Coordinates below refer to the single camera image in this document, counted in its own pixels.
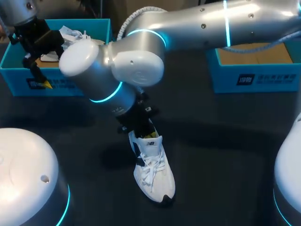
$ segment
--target brown cardboard flap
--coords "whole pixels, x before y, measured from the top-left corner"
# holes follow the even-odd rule
[[[58,62],[42,62],[40,59],[36,60],[38,67],[58,67]]]
[[[268,45],[268,43],[253,43],[253,48],[259,48]],[[292,64],[290,55],[288,54],[283,43],[269,48],[265,51],[256,52],[259,64]]]
[[[233,46],[231,48],[237,49],[252,49],[252,44],[243,44]],[[253,65],[258,64],[256,54],[240,54],[240,53],[231,53],[229,51],[218,49],[220,55],[220,61],[222,65]]]
[[[253,43],[233,46],[231,48],[237,49],[253,49],[266,46],[268,43]],[[269,48],[265,51],[239,54],[231,53],[219,49],[220,61],[222,65],[253,65],[253,64],[292,64],[287,49],[283,43]]]

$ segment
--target white sneaker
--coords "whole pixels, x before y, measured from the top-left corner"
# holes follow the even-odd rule
[[[170,202],[175,194],[174,176],[162,145],[162,136],[136,138],[128,134],[136,154],[135,180],[143,193],[155,202]]]

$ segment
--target cyan light strip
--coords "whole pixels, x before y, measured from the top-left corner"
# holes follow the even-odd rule
[[[283,220],[284,220],[289,226],[292,226],[292,225],[286,220],[286,218],[282,215],[282,213],[280,212],[280,209],[279,209],[279,207],[278,207],[278,205],[277,205],[277,202],[276,202],[275,191],[274,191],[274,190],[273,190],[273,195],[274,195],[274,201],[275,201],[275,204],[276,204],[276,207],[277,207],[278,212],[279,212],[280,215],[282,216]]]
[[[94,103],[102,103],[102,102],[105,102],[105,101],[107,101],[107,100],[110,100],[113,96],[115,96],[116,95],[116,93],[118,93],[118,91],[120,90],[120,88],[121,88],[121,86],[122,86],[122,82],[120,82],[119,83],[119,85],[118,85],[118,87],[117,87],[117,89],[111,94],[111,95],[109,95],[107,98],[105,98],[105,99],[102,99],[102,100],[91,100],[92,102],[94,102]]]
[[[65,218],[65,216],[66,216],[66,214],[68,212],[69,203],[70,203],[70,188],[69,188],[69,185],[68,185],[68,201],[67,201],[67,206],[66,206],[64,214],[62,215],[60,221],[56,224],[56,226],[59,226],[62,223],[62,221],[64,220],[64,218]]]
[[[226,38],[227,38],[227,47],[231,46],[231,40],[230,40],[230,28],[229,28],[229,19],[228,19],[228,8],[227,8],[227,1],[224,0],[224,15],[225,15],[225,25],[226,25]]]

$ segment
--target sneaker tongue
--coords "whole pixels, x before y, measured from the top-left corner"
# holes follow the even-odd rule
[[[147,156],[158,156],[161,151],[162,136],[157,138],[138,138],[140,152]]]

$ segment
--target blue cardboard box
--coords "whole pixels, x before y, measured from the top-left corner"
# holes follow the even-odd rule
[[[111,23],[109,19],[59,19],[46,20],[51,30],[59,30],[63,25],[72,30],[78,30],[93,39],[105,41],[107,44],[112,39]],[[53,89],[43,88],[36,83],[29,69],[23,68],[22,59],[25,51],[18,43],[8,45],[0,64],[0,73],[9,86],[13,96],[34,97],[34,96],[82,96],[82,92],[68,79],[66,79],[59,69],[40,68],[42,73],[48,78]]]
[[[235,48],[251,49],[266,43],[239,45]],[[292,92],[299,90],[301,53],[291,52],[297,42],[286,48],[277,45],[253,54],[230,53],[221,49],[206,52],[215,93]],[[291,54],[298,55],[293,61]]]

